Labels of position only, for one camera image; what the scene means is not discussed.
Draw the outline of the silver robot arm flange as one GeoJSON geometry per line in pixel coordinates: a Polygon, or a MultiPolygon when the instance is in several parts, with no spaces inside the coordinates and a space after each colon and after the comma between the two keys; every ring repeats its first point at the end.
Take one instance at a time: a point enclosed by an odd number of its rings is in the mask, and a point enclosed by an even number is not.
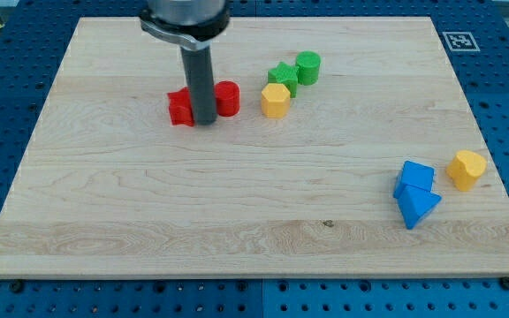
{"type": "Polygon", "coordinates": [[[141,29],[183,49],[206,49],[230,21],[227,0],[148,0],[141,29]]]}

